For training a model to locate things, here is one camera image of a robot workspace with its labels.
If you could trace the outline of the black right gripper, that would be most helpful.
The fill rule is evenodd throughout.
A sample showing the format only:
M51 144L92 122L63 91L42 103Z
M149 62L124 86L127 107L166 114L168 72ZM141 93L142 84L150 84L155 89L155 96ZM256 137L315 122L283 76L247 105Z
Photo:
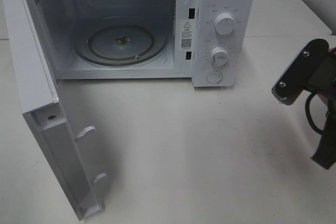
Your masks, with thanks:
M320 98L335 98L335 54L328 51L308 83L313 84L309 98L315 95ZM335 115L330 112L327 112L323 135L311 159L324 169L330 169L335 164Z

